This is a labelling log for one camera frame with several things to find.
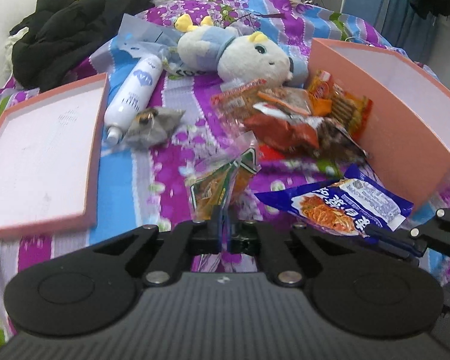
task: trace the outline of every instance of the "yellow plush ear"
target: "yellow plush ear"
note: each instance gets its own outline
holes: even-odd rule
[[[253,42],[253,43],[260,43],[260,42],[265,42],[265,41],[267,41],[268,38],[267,38],[267,36],[266,36],[265,34],[263,34],[262,32],[257,31],[257,32],[252,33],[252,35],[250,35],[250,36],[248,37],[248,40],[249,40],[250,42]]]
[[[200,26],[213,26],[214,21],[210,16],[205,16],[203,20],[200,22]]]
[[[190,32],[196,30],[198,27],[193,25],[192,18],[186,13],[176,20],[175,28],[181,32]]]

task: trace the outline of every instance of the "pink box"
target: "pink box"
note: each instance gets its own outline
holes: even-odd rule
[[[0,239],[86,230],[96,224],[107,98],[108,78],[103,73],[41,93],[3,112]]]
[[[310,77],[332,74],[373,100],[359,144],[385,187],[420,207],[450,182],[450,91],[397,52],[313,39]]]

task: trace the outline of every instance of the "spray bottle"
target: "spray bottle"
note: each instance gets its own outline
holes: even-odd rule
[[[150,54],[141,58],[125,79],[105,112],[105,141],[109,146],[123,138],[138,112],[147,107],[162,70],[161,59]]]

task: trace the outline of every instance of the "black jacket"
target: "black jacket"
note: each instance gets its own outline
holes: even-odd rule
[[[113,38],[125,13],[151,0],[37,0],[35,13],[10,33],[29,27],[12,51],[13,75],[26,89],[42,92],[62,84],[66,73]]]

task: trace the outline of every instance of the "white stuffed toy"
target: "white stuffed toy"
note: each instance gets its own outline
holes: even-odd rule
[[[273,86],[301,86],[307,79],[305,61],[288,57],[259,31],[239,36],[235,28],[215,27],[210,16],[196,26],[188,14],[177,19],[175,28],[185,32],[178,41],[180,59],[198,71],[218,72],[225,83],[265,79]]]

